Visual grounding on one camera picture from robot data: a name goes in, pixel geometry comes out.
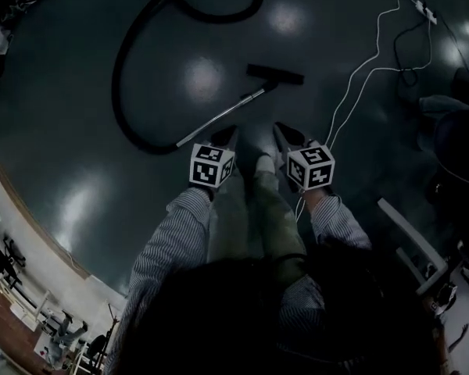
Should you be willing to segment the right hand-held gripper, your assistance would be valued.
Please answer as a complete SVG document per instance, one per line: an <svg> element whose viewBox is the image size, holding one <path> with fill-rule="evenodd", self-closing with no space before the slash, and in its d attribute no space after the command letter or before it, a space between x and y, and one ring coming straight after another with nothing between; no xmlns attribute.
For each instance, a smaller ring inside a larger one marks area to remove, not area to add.
<svg viewBox="0 0 469 375"><path fill-rule="evenodd" d="M273 125L283 172L293 191L310 191L331 185L335 159L326 145L282 123Z"/></svg>

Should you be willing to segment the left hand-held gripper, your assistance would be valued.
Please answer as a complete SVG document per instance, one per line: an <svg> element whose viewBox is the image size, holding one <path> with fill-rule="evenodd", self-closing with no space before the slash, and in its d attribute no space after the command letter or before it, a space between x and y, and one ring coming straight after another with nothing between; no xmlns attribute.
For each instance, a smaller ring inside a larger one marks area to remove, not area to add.
<svg viewBox="0 0 469 375"><path fill-rule="evenodd" d="M217 189L232 174L239 129L232 125L217 131L210 139L193 145L189 183Z"/></svg>

